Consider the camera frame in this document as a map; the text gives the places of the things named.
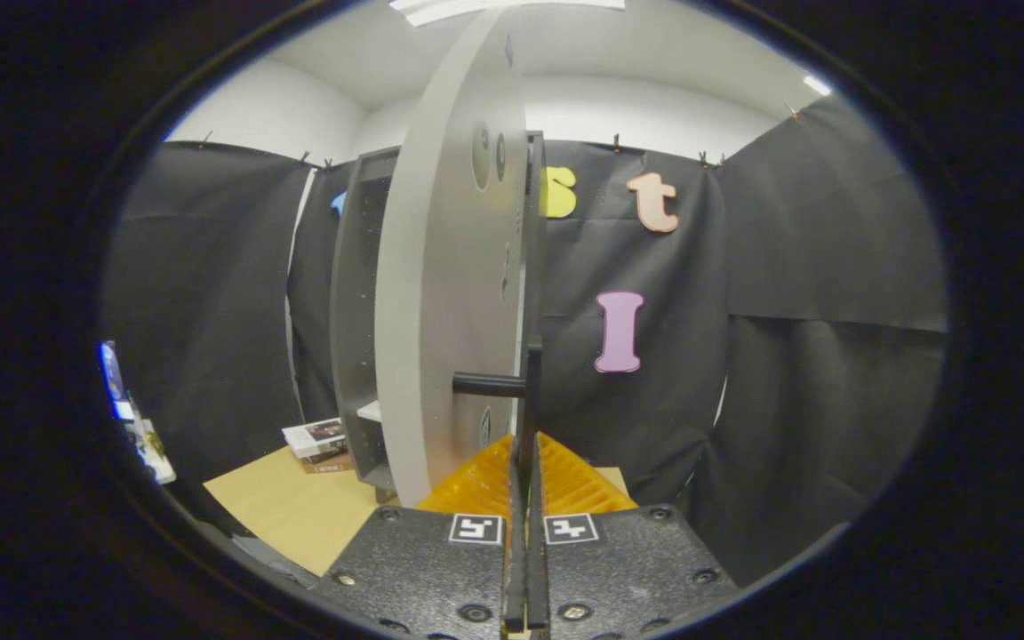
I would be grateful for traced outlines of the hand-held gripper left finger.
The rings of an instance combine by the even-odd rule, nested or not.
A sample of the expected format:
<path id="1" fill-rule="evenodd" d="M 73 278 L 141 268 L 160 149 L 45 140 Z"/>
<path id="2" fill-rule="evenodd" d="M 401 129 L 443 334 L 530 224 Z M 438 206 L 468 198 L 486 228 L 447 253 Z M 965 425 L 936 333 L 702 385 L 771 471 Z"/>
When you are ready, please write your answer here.
<path id="1" fill-rule="evenodd" d="M 374 509 L 321 575 L 318 603 L 383 635 L 507 639 L 527 629 L 527 532 L 505 435 L 415 508 Z"/>

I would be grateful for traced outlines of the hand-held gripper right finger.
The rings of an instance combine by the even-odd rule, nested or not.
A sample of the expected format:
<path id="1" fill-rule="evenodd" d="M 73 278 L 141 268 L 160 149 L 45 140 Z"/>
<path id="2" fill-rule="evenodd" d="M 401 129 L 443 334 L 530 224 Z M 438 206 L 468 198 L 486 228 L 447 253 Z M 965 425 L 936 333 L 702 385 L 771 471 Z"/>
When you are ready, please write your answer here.
<path id="1" fill-rule="evenodd" d="M 740 590 L 674 507 L 637 505 L 548 435 L 527 487 L 530 639 L 647 639 Z"/>

